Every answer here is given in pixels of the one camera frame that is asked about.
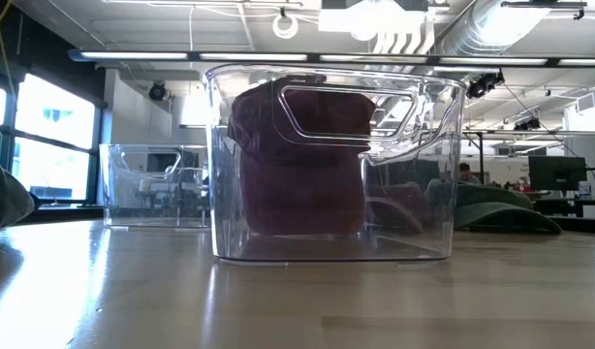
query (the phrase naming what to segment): wooden table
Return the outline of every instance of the wooden table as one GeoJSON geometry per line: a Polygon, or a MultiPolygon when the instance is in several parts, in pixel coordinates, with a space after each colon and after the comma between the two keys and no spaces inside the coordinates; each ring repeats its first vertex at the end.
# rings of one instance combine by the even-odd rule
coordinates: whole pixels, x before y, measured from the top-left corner
{"type": "Polygon", "coordinates": [[[459,233],[447,262],[240,267],[206,231],[0,233],[0,348],[595,348],[595,236],[459,233]]]}

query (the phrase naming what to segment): clear plastic bin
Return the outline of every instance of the clear plastic bin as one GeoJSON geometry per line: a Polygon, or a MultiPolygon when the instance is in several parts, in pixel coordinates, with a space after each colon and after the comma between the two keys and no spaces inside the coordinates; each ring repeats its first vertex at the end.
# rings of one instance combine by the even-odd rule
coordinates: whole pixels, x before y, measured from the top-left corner
{"type": "Polygon", "coordinates": [[[213,253],[242,262],[451,253],[459,81],[229,65],[206,74],[213,253]]]}
{"type": "Polygon", "coordinates": [[[101,144],[104,224],[209,226],[203,145],[101,144]]]}

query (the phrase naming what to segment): green object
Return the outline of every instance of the green object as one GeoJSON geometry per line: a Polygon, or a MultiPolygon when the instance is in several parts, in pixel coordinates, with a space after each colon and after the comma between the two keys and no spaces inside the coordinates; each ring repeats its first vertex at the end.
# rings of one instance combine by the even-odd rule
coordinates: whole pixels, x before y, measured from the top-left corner
{"type": "Polygon", "coordinates": [[[34,209],[26,188],[0,167],[0,228],[14,224],[34,209]]]}
{"type": "Polygon", "coordinates": [[[475,226],[500,227],[505,230],[523,228],[558,234],[562,229],[551,219],[532,210],[525,195],[482,185],[457,186],[454,228],[475,226]]]}

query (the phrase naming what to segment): plastic bin handle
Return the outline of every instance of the plastic bin handle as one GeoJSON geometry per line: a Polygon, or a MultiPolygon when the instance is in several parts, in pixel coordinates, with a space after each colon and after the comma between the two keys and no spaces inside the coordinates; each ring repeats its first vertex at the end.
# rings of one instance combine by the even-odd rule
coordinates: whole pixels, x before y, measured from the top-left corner
{"type": "Polygon", "coordinates": [[[150,174],[148,175],[148,177],[151,178],[166,178],[172,175],[172,173],[174,173],[174,169],[176,169],[177,165],[179,164],[179,162],[181,161],[181,154],[179,154],[177,151],[166,151],[166,150],[148,150],[148,151],[121,151],[121,164],[123,166],[123,169],[131,174],[134,175],[144,175],[144,174],[150,174]],[[127,164],[127,161],[125,161],[125,155],[132,155],[132,154],[174,154],[176,155],[175,160],[174,160],[174,164],[171,165],[171,169],[168,172],[164,172],[164,173],[146,173],[143,171],[136,171],[136,170],[132,170],[130,168],[130,166],[127,164]]]}
{"type": "Polygon", "coordinates": [[[296,117],[291,111],[291,107],[287,102],[285,94],[289,90],[301,90],[301,91],[321,91],[321,92],[339,92],[339,93],[369,93],[378,96],[387,97],[409,97],[412,101],[412,106],[407,112],[407,115],[412,115],[416,111],[418,97],[415,92],[407,90],[394,90],[385,89],[380,87],[369,87],[369,86],[349,86],[349,85],[337,85],[337,84],[323,84],[318,82],[311,82],[311,77],[304,77],[299,79],[297,77],[287,77],[286,79],[279,79],[274,82],[277,91],[278,100],[283,110],[287,114],[289,121],[295,128],[298,135],[308,140],[339,140],[339,141],[374,141],[374,142],[390,142],[397,141],[402,136],[402,130],[409,122],[411,117],[405,117],[403,122],[398,128],[389,136],[354,136],[345,134],[309,134],[304,131],[298,124],[296,117]]]}

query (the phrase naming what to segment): security camera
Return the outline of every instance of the security camera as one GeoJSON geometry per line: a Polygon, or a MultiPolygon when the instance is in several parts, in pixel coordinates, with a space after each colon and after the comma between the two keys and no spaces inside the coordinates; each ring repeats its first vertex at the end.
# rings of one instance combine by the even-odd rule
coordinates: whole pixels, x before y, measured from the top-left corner
{"type": "Polygon", "coordinates": [[[152,101],[163,102],[171,97],[171,92],[166,88],[164,81],[154,81],[149,89],[149,98],[152,101]]]}

